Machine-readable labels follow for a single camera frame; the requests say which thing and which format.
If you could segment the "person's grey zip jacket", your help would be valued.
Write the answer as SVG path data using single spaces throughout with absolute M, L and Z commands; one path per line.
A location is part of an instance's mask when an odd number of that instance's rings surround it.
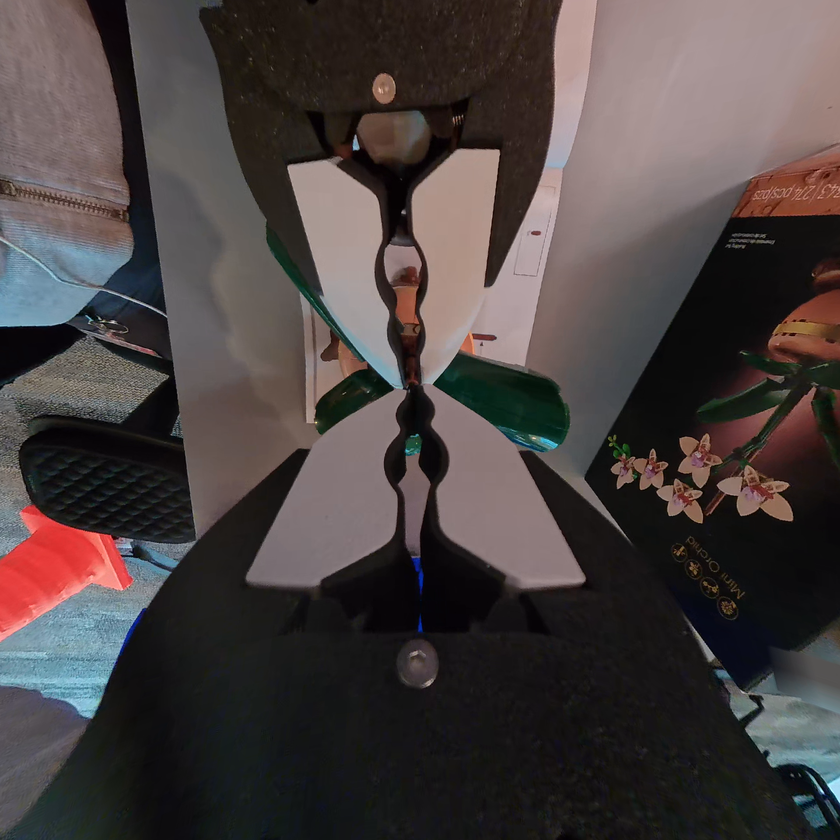
M 3 327 L 72 319 L 132 256 L 112 74 L 86 2 L 1 2 Z

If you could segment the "white instruction booklet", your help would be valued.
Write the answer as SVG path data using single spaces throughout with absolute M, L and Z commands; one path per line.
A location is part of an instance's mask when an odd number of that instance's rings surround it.
M 473 324 L 475 355 L 506 364 L 525 365 L 540 289 L 560 200 L 563 171 L 548 167 L 509 249 L 495 284 Z M 326 322 L 300 297 L 305 364 L 304 417 L 314 424 L 317 401 L 344 373 L 338 360 L 323 360 L 330 342 Z

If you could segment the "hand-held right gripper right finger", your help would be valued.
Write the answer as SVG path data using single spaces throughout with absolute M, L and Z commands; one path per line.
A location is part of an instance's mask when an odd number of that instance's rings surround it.
M 416 399 L 424 422 L 420 465 L 444 545 L 519 591 L 581 587 L 585 574 L 516 445 L 434 385 Z

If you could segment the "dark orchid toy box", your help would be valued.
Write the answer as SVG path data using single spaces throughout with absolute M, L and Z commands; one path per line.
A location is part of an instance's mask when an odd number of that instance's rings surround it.
M 585 478 L 741 688 L 838 618 L 838 145 L 752 178 Z

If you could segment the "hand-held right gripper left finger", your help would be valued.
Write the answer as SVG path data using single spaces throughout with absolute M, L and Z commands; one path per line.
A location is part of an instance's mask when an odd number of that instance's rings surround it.
M 249 585 L 315 589 L 404 535 L 407 397 L 392 391 L 314 444 L 247 572 Z

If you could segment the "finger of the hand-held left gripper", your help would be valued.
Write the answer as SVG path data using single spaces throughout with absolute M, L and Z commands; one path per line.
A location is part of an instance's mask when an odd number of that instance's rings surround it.
M 386 192 L 355 161 L 288 165 L 290 183 L 318 276 L 320 298 L 358 355 L 402 389 L 395 297 L 382 295 Z
M 499 159 L 498 150 L 458 149 L 409 192 L 408 220 L 425 277 L 423 383 L 445 371 L 483 304 Z

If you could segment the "green toy brick plant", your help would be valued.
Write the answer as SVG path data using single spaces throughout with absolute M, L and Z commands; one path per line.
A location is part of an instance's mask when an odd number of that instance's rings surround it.
M 560 446 L 571 424 L 556 382 L 521 366 L 458 352 L 436 387 L 484 417 L 516 445 L 535 452 Z M 314 407 L 320 434 L 345 417 L 392 392 L 377 371 L 364 367 L 326 391 Z

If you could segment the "grey cloth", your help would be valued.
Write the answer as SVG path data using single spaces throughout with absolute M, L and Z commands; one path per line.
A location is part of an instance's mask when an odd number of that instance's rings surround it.
M 23 818 L 88 725 L 70 703 L 33 689 L 1 687 L 1 834 Z

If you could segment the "person's dark pants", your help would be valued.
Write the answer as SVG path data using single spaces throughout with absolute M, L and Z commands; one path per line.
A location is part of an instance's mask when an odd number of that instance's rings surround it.
M 126 6 L 124 1 L 89 1 L 88 6 L 101 37 L 119 106 L 122 168 L 129 185 L 129 223 L 133 235 L 131 258 L 111 277 L 106 288 L 164 311 L 161 262 Z M 91 305 L 94 312 L 104 319 L 126 327 L 128 333 L 125 339 L 129 343 L 172 361 L 168 321 L 165 317 L 107 293 L 98 294 Z

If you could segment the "black chair base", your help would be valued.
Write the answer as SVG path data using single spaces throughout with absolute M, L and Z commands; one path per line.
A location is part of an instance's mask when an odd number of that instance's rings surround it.
M 788 795 L 817 838 L 839 838 L 839 801 L 829 784 L 803 763 L 772 764 Z

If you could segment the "red plastic part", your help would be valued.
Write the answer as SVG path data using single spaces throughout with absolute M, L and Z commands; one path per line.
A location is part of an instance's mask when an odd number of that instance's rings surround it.
M 78 530 L 35 506 L 20 512 L 27 540 L 1 560 L 1 639 L 90 584 L 124 591 L 133 582 L 109 535 Z

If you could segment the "grey desk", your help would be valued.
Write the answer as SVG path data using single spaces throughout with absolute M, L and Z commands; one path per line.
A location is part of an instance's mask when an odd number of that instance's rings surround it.
M 203 534 L 294 448 L 300 299 L 228 131 L 199 2 L 128 2 L 185 456 Z M 838 2 L 598 2 L 527 361 L 579 481 L 746 181 L 838 140 Z

